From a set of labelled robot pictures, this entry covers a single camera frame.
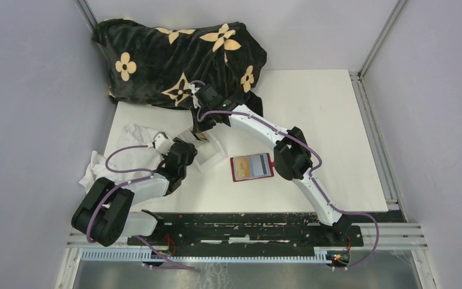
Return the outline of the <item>red leather card holder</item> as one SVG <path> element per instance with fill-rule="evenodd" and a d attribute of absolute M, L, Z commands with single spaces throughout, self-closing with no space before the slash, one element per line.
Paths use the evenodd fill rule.
<path fill-rule="evenodd" d="M 268 175 L 268 176 L 259 177 L 259 178 L 254 177 L 254 175 L 253 175 L 253 167 L 252 167 L 252 165 L 251 165 L 251 158 L 252 158 L 252 156 L 254 156 L 254 155 L 259 155 L 259 154 L 246 155 L 246 156 L 239 156 L 239 157 L 248 157 L 248 160 L 249 160 L 249 163 L 250 163 L 251 178 L 249 178 L 249 179 L 242 179 L 242 180 L 236 180 L 236 179 L 235 179 L 235 176 L 234 176 L 233 159 L 234 159 L 234 158 L 238 158 L 238 157 L 232 157 L 232 158 L 230 158 L 230 167 L 231 167 L 233 182 L 252 181 L 252 180 L 255 180 L 255 179 L 263 179 L 263 178 L 271 178 L 271 177 L 273 177 L 273 176 L 274 176 L 274 163 L 272 162 L 272 158 L 271 158 L 270 154 L 269 154 L 269 153 L 261 153 L 261 154 L 267 155 L 267 158 L 268 158 L 268 165 L 269 165 L 269 170 L 270 170 L 269 175 Z"/>

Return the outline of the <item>white striped credit card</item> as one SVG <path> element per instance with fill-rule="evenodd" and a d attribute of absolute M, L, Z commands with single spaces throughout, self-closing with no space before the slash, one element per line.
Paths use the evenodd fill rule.
<path fill-rule="evenodd" d="M 251 158 L 251 165 L 253 167 L 254 177 L 263 177 L 270 174 L 270 167 L 268 165 L 268 158 L 265 154 L 254 155 Z"/>

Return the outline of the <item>yellow credit card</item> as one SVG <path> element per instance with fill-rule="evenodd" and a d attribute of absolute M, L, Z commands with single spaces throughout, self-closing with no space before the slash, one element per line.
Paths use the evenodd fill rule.
<path fill-rule="evenodd" d="M 204 133 L 202 133 L 202 132 L 195 133 L 195 134 L 194 134 L 194 137 L 195 137 L 198 141 L 209 142 L 207 136 L 205 136 Z"/>
<path fill-rule="evenodd" d="M 236 180 L 251 178 L 250 163 L 248 157 L 233 159 L 234 176 Z"/>

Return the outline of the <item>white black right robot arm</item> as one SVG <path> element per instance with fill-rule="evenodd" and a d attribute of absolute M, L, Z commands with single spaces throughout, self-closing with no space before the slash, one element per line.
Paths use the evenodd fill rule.
<path fill-rule="evenodd" d="M 347 239 L 351 221 L 319 182 L 316 169 L 321 167 L 322 159 L 307 145 L 300 128 L 278 126 L 248 106 L 225 99 L 211 85 L 203 85 L 201 81 L 190 82 L 188 90 L 193 99 L 196 121 L 223 123 L 259 139 L 272 150 L 277 174 L 292 181 L 311 204 L 324 228 L 324 240 L 338 246 Z"/>

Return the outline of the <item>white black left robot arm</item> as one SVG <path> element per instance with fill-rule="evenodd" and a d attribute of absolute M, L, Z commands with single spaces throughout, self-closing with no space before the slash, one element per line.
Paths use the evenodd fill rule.
<path fill-rule="evenodd" d="M 174 193 L 186 178 L 198 152 L 192 143 L 179 138 L 144 144 L 144 149 L 164 148 L 162 160 L 156 169 L 127 169 L 126 173 L 144 175 L 120 183 L 98 178 L 77 207 L 71 219 L 73 229 L 83 233 L 89 243 L 104 247 L 114 244 L 120 237 L 143 237 L 156 245 L 165 237 L 160 218 L 148 210 L 132 212 L 131 207 L 149 199 L 166 197 Z"/>

